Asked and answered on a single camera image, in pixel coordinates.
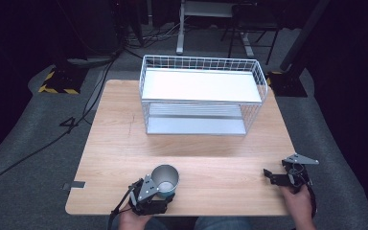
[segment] gray floor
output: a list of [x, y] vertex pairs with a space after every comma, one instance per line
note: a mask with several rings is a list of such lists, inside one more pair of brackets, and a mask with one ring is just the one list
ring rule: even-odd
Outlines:
[[[280, 32], [269, 65], [262, 64], [264, 72], [279, 70], [298, 34], [298, 30]], [[218, 29], [188, 32], [184, 56], [225, 58], [229, 36], [220, 42], [221, 35], [222, 30]], [[173, 36], [146, 49], [131, 51], [139, 56], [174, 56], [175, 45], [176, 36]], [[256, 59], [264, 63], [267, 49], [254, 51]], [[246, 58], [242, 47], [234, 49], [232, 58]], [[94, 88], [103, 67], [89, 70], [79, 95], [38, 93], [51, 67], [29, 82], [34, 96], [0, 146], [0, 172], [58, 138], [67, 130], [59, 124], [70, 117], [79, 119], [99, 92]], [[111, 67], [108, 79], [138, 80], [140, 67], [141, 59], [122, 53]], [[314, 221], [318, 229], [368, 229], [368, 202], [363, 189], [327, 128], [313, 97], [313, 84], [307, 71], [301, 75], [301, 81], [309, 94], [307, 98], [277, 98], [277, 102], [296, 151], [320, 162], [319, 166], [308, 168], [318, 205]], [[92, 121], [94, 116], [95, 109], [86, 120]], [[105, 229], [105, 216], [70, 216], [64, 210], [68, 193], [61, 187], [74, 179], [89, 130], [90, 125], [81, 121], [70, 134], [0, 177], [0, 229]], [[184, 226], [176, 218], [163, 220]], [[253, 217], [251, 221], [254, 229], [293, 227], [289, 217]]]

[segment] wire rack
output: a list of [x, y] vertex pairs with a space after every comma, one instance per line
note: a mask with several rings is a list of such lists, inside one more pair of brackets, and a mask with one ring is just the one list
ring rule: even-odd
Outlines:
[[244, 135], [267, 84], [255, 59], [144, 56], [139, 90], [148, 134]]

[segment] metal cup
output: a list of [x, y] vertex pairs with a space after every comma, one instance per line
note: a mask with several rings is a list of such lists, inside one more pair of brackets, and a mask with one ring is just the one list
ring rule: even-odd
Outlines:
[[171, 165], [157, 166], [151, 173], [151, 180], [157, 185], [157, 195], [166, 198], [175, 193], [179, 181], [178, 170]]

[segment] wooden tabletop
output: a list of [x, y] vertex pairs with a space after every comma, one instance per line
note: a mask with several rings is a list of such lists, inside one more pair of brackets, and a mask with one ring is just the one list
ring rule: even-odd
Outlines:
[[66, 204], [71, 215], [109, 215], [127, 192], [161, 164], [180, 174], [166, 216], [282, 216], [282, 195], [263, 169], [286, 173], [294, 154], [269, 89], [246, 136], [147, 135], [137, 80], [109, 80]]

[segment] human hand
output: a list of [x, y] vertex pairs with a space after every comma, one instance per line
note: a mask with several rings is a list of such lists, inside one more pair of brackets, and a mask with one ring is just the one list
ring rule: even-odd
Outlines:
[[151, 215], [138, 216], [127, 204], [119, 215], [119, 230], [143, 230], [151, 217]]
[[297, 230], [316, 229], [311, 217], [312, 206], [308, 187], [303, 185], [297, 194], [293, 194], [290, 187], [279, 186], [279, 188], [285, 198], [287, 209], [294, 220], [295, 228]]

